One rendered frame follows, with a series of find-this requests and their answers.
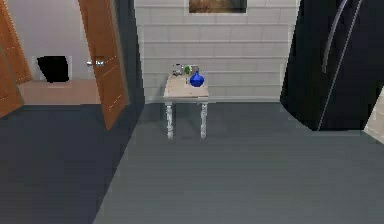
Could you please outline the white side table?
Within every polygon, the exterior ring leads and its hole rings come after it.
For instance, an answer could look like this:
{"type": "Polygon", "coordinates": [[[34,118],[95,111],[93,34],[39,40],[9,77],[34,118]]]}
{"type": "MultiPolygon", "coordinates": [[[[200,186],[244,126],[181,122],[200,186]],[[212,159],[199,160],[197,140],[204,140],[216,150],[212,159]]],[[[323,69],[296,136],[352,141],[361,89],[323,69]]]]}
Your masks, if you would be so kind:
{"type": "Polygon", "coordinates": [[[174,76],[171,72],[167,78],[166,87],[163,94],[166,119],[167,119],[167,126],[166,126],[167,137],[169,139],[172,139],[174,134],[172,106],[176,103],[196,103],[201,106],[200,133],[201,133],[201,138],[204,139],[207,135],[207,116],[208,116],[208,98],[209,98],[208,85],[205,83],[205,78],[204,78],[204,83],[201,87],[193,87],[190,84],[189,79],[196,71],[200,73],[200,69],[198,68],[197,65],[190,65],[192,68],[191,73],[187,75],[185,74],[184,69],[188,65],[183,65],[183,64],[180,64],[180,65],[182,66],[183,74],[179,76],[174,76]]]}

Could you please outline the blue vase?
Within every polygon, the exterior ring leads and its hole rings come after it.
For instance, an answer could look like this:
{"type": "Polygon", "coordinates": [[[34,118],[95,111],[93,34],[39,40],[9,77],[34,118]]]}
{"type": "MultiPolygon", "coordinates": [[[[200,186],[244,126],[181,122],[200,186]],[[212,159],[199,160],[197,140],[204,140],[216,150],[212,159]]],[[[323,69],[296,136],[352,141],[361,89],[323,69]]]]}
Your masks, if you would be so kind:
{"type": "Polygon", "coordinates": [[[193,87],[201,87],[204,83],[204,77],[198,72],[196,71],[189,79],[190,81],[190,84],[193,86],[193,87]]]}

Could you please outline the brown wooden room door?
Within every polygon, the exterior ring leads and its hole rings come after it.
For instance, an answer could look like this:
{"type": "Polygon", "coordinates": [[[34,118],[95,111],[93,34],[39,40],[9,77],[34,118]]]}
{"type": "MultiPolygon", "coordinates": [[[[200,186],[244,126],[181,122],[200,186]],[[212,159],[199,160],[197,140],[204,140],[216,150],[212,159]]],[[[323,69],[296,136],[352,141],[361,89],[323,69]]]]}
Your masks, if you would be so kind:
{"type": "Polygon", "coordinates": [[[0,0],[0,118],[24,105],[19,85],[32,80],[5,0],[0,0]]]}
{"type": "Polygon", "coordinates": [[[104,66],[92,66],[95,74],[105,127],[110,130],[126,105],[110,0],[78,0],[91,61],[103,60],[104,66]]]}

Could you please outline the brown framed picture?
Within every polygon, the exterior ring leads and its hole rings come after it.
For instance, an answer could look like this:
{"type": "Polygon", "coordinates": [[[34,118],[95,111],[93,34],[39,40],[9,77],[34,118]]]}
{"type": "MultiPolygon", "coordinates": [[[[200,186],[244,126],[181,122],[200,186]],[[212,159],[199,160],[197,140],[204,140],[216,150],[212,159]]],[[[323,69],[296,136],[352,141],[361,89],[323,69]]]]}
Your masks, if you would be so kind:
{"type": "Polygon", "coordinates": [[[189,0],[188,12],[192,14],[244,14],[247,0],[189,0]]]}

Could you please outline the black bin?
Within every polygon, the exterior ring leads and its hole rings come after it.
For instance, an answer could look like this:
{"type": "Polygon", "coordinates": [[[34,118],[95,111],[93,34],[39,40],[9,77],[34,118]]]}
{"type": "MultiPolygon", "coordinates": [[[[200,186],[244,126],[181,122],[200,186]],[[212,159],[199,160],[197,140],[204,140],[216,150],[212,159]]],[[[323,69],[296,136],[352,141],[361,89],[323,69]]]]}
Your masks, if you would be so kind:
{"type": "Polygon", "coordinates": [[[47,82],[67,82],[69,80],[68,62],[65,56],[42,56],[37,58],[39,69],[47,82]]]}

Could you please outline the black fridge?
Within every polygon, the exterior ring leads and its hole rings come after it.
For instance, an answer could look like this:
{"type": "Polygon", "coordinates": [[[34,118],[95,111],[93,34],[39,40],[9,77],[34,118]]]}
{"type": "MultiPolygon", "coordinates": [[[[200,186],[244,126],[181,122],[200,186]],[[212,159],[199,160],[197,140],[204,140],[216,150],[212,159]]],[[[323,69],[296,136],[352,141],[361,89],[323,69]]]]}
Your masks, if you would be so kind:
{"type": "Polygon", "coordinates": [[[349,0],[323,54],[342,0],[300,0],[280,95],[313,131],[362,130],[384,87],[384,0],[349,0]]]}

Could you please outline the pale cabinet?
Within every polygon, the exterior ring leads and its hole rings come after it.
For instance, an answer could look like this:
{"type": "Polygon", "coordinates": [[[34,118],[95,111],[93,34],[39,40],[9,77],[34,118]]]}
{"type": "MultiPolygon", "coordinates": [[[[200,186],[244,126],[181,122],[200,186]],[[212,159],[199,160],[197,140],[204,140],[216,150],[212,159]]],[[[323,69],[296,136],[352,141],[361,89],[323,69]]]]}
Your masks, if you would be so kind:
{"type": "Polygon", "coordinates": [[[364,132],[384,144],[384,87],[373,107],[364,132]]]}

